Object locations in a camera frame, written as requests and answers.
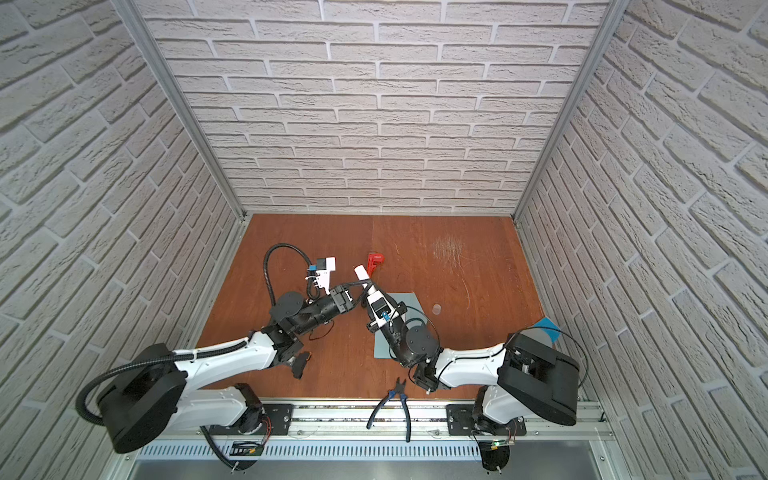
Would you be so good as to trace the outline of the white glue stick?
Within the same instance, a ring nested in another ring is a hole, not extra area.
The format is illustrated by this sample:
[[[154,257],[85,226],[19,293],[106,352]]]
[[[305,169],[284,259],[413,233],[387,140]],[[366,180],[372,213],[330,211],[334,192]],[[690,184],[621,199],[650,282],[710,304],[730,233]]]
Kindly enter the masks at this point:
[[[364,265],[358,265],[354,269],[354,272],[355,272],[358,280],[367,280],[367,279],[370,280],[370,290],[371,290],[371,288],[374,286],[374,284],[373,284],[370,276],[366,272],[366,267]]]

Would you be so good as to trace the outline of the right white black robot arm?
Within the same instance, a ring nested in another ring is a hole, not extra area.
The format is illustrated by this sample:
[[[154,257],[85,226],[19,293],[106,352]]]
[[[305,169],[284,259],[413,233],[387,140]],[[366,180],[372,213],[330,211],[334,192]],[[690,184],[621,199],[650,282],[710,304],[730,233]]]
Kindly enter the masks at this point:
[[[367,307],[369,329],[380,332],[394,358],[427,392],[479,385],[475,420],[494,427],[532,413],[551,423],[577,423],[580,365],[577,360],[525,334],[486,349],[443,348],[423,325],[408,327],[404,303],[379,299]]]

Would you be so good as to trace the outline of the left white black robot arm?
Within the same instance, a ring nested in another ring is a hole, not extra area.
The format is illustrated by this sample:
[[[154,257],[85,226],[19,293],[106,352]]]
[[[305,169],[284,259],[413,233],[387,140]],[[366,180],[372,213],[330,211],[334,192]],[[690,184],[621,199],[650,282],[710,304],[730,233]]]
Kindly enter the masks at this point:
[[[353,310],[350,284],[330,285],[336,261],[307,265],[309,294],[288,292],[271,300],[269,323],[230,342],[172,351],[163,343],[145,348],[132,362],[89,381],[75,408],[85,421],[103,426],[117,453],[130,453],[168,432],[221,426],[250,434],[270,424],[253,389],[212,384],[280,365],[301,378],[310,354],[302,336]]]

